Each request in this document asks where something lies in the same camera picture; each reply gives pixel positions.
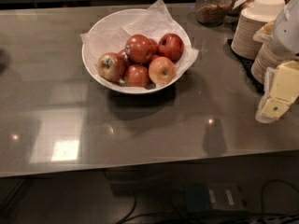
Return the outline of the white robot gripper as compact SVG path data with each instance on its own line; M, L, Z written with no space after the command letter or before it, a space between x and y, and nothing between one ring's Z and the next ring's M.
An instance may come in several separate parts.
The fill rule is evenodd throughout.
M290 0L275 21L253 36L257 42L271 41L273 52L282 58L299 59L299 0ZM268 67L264 76L264 95L255 118L261 123L279 120L299 97L299 62L289 61Z

